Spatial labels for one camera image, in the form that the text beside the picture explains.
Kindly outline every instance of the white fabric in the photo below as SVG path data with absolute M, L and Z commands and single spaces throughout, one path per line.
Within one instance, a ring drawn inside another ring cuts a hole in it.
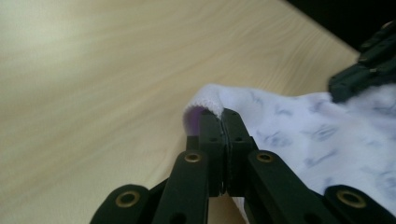
M 396 85 L 337 105 L 327 92 L 285 97 L 209 84 L 186 107 L 187 134 L 197 134 L 204 108 L 238 112 L 258 147 L 279 155 L 310 189 L 348 185 L 396 215 Z M 243 199 L 235 202 L 244 215 Z

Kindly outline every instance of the wood grain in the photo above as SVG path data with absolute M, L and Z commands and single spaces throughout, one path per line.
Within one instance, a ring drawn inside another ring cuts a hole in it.
M 184 150 L 206 83 L 326 91 L 357 53 L 277 0 L 0 3 L 0 222 L 88 223 Z M 209 223 L 243 223 L 230 199 Z

